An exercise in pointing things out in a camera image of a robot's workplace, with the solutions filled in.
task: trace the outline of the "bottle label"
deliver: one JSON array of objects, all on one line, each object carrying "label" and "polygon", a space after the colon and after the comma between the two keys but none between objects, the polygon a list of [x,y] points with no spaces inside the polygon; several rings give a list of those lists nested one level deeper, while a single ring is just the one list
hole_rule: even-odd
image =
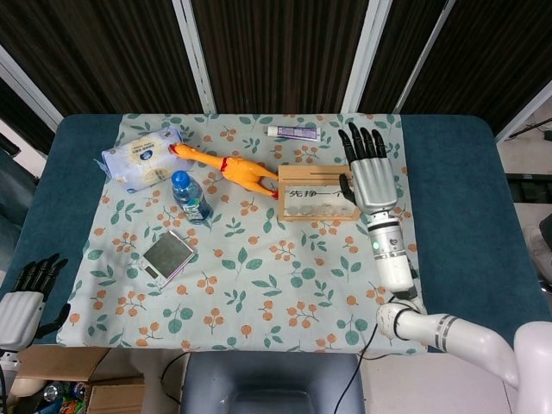
[{"label": "bottle label", "polygon": [[203,220],[204,217],[199,211],[199,206],[203,202],[201,198],[193,198],[188,204],[182,206],[182,210],[186,213],[188,220]]}]

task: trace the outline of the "plastic bottle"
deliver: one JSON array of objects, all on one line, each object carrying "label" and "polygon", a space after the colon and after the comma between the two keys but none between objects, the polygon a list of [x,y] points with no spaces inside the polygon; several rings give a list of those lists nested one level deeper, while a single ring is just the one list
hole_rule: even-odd
[{"label": "plastic bottle", "polygon": [[201,186],[186,171],[177,171],[172,175],[172,194],[192,224],[201,224],[213,214]]}]

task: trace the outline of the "black cable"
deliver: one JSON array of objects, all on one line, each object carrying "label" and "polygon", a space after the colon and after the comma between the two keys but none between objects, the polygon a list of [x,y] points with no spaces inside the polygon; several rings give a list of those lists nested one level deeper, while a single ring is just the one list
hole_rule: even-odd
[{"label": "black cable", "polygon": [[389,356],[389,355],[392,355],[392,354],[380,355],[380,356],[376,356],[374,358],[362,357],[362,359],[365,360],[365,361],[376,361],[376,360],[380,360],[382,358],[385,358],[386,356]]},{"label": "black cable", "polygon": [[8,395],[6,392],[6,379],[3,376],[2,364],[0,363],[0,385],[2,386],[2,413],[8,414]]},{"label": "black cable", "polygon": [[531,131],[532,129],[538,128],[541,125],[544,125],[545,123],[549,123],[550,121],[552,121],[552,118],[545,119],[544,121],[540,121],[540,122],[537,122],[537,123],[533,123],[532,125],[528,126],[527,128],[523,128],[521,131],[515,132],[514,134],[510,135],[508,138],[510,138],[510,140],[511,140],[511,139],[515,138],[516,136],[518,136],[518,135],[521,135],[521,134],[523,134],[527,131]]},{"label": "black cable", "polygon": [[[394,299],[395,299],[395,296],[392,295],[391,298],[387,301],[387,303],[388,303],[388,304],[391,303]],[[336,407],[335,407],[335,409],[334,409],[334,414],[337,414],[337,410],[339,409],[339,404],[342,403],[342,400],[343,400],[343,398],[345,397],[345,394],[347,393],[349,387],[351,386],[351,384],[353,384],[354,377],[356,377],[356,374],[359,372],[359,369],[361,369],[362,360],[365,359],[365,358],[364,358],[364,354],[366,353],[366,351],[368,350],[368,347],[369,347],[370,344],[372,343],[373,338],[374,338],[375,335],[376,335],[376,330],[378,330],[378,324],[375,324],[375,325],[374,325],[372,334],[370,335],[370,339],[368,339],[368,342],[367,342],[366,346],[362,349],[361,357],[359,358],[359,362],[356,364],[356,368],[354,369],[353,376],[351,377],[351,379],[349,380],[347,386],[346,386],[345,389],[343,390],[341,397],[337,400],[337,404],[336,404]],[[381,356],[381,357],[377,357],[377,358],[374,358],[374,359],[378,360],[379,358],[383,358],[384,356],[388,356],[388,355],[383,355],[383,356]]]},{"label": "black cable", "polygon": [[[161,389],[163,389],[163,385],[165,384],[165,375],[166,375],[166,372],[168,371],[169,367],[174,363],[176,362],[176,360],[182,358],[184,355],[188,354],[187,352],[183,352],[182,354],[180,354],[179,356],[175,356],[174,358],[172,358],[168,364],[166,364],[165,366],[165,369],[163,370],[163,373],[161,374],[161,377],[160,377],[160,380],[161,380]],[[165,395],[167,395],[167,397],[169,397],[172,401],[174,401],[176,404],[180,405],[180,401],[178,401],[175,397],[173,397],[172,395],[169,395],[168,392],[165,392],[165,390],[163,390],[163,392],[165,393]]]}]

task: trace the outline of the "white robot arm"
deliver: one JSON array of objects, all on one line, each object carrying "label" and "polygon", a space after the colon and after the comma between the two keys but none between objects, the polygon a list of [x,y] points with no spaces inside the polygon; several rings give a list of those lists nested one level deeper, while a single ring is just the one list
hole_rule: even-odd
[{"label": "white robot arm", "polygon": [[383,304],[376,319],[389,338],[414,340],[482,367],[519,390],[517,414],[552,413],[552,323],[527,323],[516,333],[516,352],[496,332],[450,315],[426,315],[417,295],[397,218],[389,211],[397,203],[391,162],[380,133],[372,135],[349,125],[339,130],[353,173],[354,192],[340,176],[343,196],[369,216],[368,236],[381,284],[398,299]]}]

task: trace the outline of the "rubber chicken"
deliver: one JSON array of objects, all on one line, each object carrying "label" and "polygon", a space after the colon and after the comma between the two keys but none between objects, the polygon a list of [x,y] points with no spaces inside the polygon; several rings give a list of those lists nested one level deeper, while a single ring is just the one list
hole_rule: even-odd
[{"label": "rubber chicken", "polygon": [[203,162],[208,166],[216,168],[223,174],[224,178],[234,181],[247,190],[256,191],[265,196],[278,199],[278,191],[268,190],[259,184],[260,179],[263,177],[278,180],[278,175],[253,161],[244,160],[239,157],[216,157],[215,155],[204,154],[185,144],[172,144],[169,148],[171,152],[180,158]]}]

